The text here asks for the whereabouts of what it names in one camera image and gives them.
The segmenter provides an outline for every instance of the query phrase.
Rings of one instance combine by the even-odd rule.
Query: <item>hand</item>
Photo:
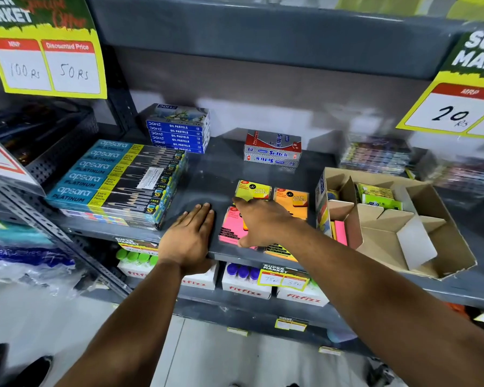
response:
[[[181,214],[159,242],[158,263],[178,263],[183,275],[206,273],[212,266],[206,256],[214,217],[208,203]]]
[[[280,204],[274,201],[249,200],[233,197],[235,206],[240,211],[249,232],[239,240],[240,247],[269,246],[279,243],[287,229],[303,223],[294,218]]]

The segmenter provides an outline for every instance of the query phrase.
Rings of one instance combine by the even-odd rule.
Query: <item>tile grout line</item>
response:
[[[172,364],[174,363],[174,356],[176,354],[177,346],[179,345],[179,341],[181,339],[181,332],[183,332],[183,327],[185,326],[186,321],[187,321],[187,319],[183,318],[183,323],[181,324],[181,329],[179,331],[179,336],[177,337],[176,346],[174,347],[174,353],[172,354],[172,360],[170,360],[169,370],[167,371],[167,376],[165,377],[165,384],[163,385],[163,387],[167,386],[167,380],[169,379],[170,369],[172,368]]]

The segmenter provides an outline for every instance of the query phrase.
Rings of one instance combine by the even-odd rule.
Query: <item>forearm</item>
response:
[[[103,324],[57,387],[148,386],[182,278],[178,264],[158,263]]]
[[[469,383],[463,376],[480,368],[484,375],[484,331],[400,274],[303,223],[283,230],[280,244],[409,385],[426,385],[426,372],[436,385],[448,384],[450,375],[454,385]]]

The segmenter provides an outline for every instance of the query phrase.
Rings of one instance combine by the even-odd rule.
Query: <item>pink sticky notes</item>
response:
[[[222,228],[220,228],[219,240],[232,245],[237,245],[240,238],[247,235],[247,231],[244,230],[244,221],[240,215],[239,210],[231,206],[227,209],[224,216],[224,222]]]
[[[334,221],[336,226],[336,236],[337,241],[342,243],[344,246],[348,245],[348,241],[346,240],[346,228],[344,227],[344,221]]]

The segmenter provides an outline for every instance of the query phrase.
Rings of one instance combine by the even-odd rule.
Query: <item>person's left hand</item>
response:
[[[207,272],[212,266],[206,256],[214,217],[208,203],[181,214],[159,242],[158,263],[178,263],[183,275]]]

